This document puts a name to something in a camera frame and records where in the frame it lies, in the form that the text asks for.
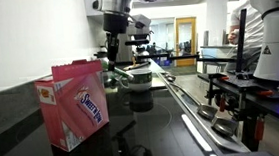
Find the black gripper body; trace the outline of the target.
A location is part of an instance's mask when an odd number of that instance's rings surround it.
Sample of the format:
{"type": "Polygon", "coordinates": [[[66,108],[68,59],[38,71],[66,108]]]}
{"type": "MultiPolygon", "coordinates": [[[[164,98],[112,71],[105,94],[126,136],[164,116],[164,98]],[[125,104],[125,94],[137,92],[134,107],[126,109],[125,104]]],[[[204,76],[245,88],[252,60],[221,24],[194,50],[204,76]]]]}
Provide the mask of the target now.
{"type": "Polygon", "coordinates": [[[103,29],[107,34],[118,35],[119,33],[125,33],[127,31],[127,17],[108,13],[105,13],[103,16],[103,29]]]}

